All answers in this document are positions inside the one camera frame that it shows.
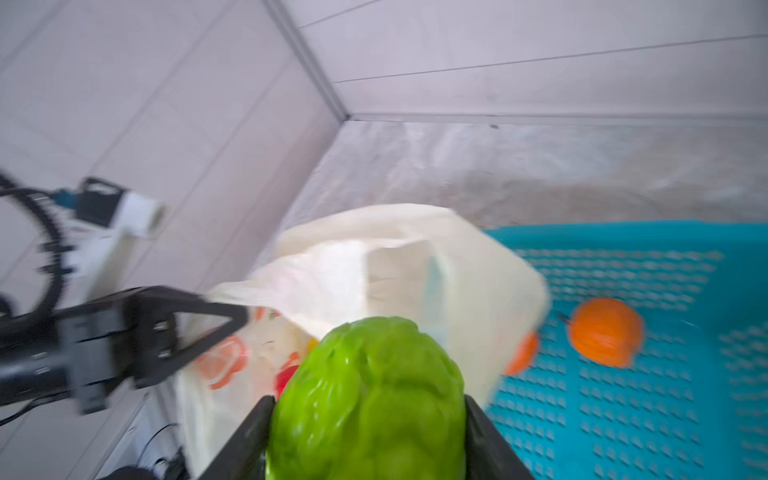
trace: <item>toy orange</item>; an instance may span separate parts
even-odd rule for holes
[[[626,303],[593,298],[582,303],[568,322],[571,345],[595,363],[628,367],[645,340],[643,317]]]
[[[507,364],[507,368],[504,369],[504,374],[510,376],[517,375],[531,366],[533,358],[536,357],[536,353],[538,353],[538,345],[538,333],[529,333],[518,347],[515,357],[509,364]]]

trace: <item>black cable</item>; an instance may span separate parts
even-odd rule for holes
[[[65,249],[61,245],[61,231],[58,229],[54,218],[48,214],[38,201],[32,198],[32,194],[47,195],[42,190],[19,187],[13,180],[0,172],[0,197],[9,196],[20,207],[32,214],[42,225],[43,231],[46,237],[48,237],[48,242],[45,246],[51,259],[51,264],[46,267],[48,286],[42,299],[26,315],[12,318],[4,316],[3,320],[0,321],[0,338],[28,333],[30,329],[36,326],[50,322],[50,313],[56,307],[56,303],[64,291],[64,274],[66,270],[63,266],[62,251]]]
[[[50,197],[51,192],[27,187],[5,188],[4,190],[0,190],[0,197],[6,197],[8,195],[42,195],[43,197]]]
[[[29,412],[35,407],[39,407],[40,405],[45,405],[46,403],[56,402],[58,400],[63,400],[69,397],[69,392],[62,392],[62,393],[55,393],[54,395],[44,396],[40,397],[39,399],[34,399],[27,405],[23,406],[21,410],[14,413],[13,415],[9,417],[5,417],[3,420],[0,420],[0,427],[5,425],[6,423],[13,422],[18,417],[24,415],[26,412]]]
[[[154,440],[154,438],[155,438],[156,436],[160,435],[160,432],[162,432],[163,430],[167,429],[168,427],[178,427],[178,426],[179,426],[179,424],[178,424],[178,423],[176,423],[176,422],[173,422],[173,423],[169,423],[168,425],[166,425],[166,426],[165,426],[165,427],[163,427],[162,429],[160,429],[160,430],[157,430],[157,431],[154,433],[154,435],[152,435],[152,437],[151,437],[149,440],[147,440],[147,444],[144,446],[144,448],[143,448],[143,449],[141,449],[141,453],[139,454],[139,458],[137,458],[137,460],[136,460],[136,467],[138,468],[138,466],[139,466],[139,462],[141,462],[141,457],[143,457],[143,456],[144,456],[144,453],[147,451],[147,447],[149,447],[149,444],[150,444],[150,443],[152,443],[152,440]]]

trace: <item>plastic bag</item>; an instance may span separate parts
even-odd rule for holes
[[[332,215],[284,232],[276,253],[248,280],[206,295],[268,308],[253,308],[253,321],[236,339],[177,376],[195,475],[261,396],[275,393],[280,373],[338,325],[368,316],[413,320],[456,361],[465,392],[482,404],[550,304],[542,275],[440,207],[377,205]],[[212,322],[196,317],[184,335],[203,335]]]

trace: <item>green plastic produce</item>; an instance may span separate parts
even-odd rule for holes
[[[462,480],[464,379],[410,320],[326,335],[277,402],[267,480]]]

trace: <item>blue basket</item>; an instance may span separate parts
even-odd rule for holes
[[[535,364],[502,378],[487,411],[536,478],[768,478],[768,224],[488,234],[544,274],[554,300]],[[629,369],[580,356],[555,315],[598,296],[646,320]]]

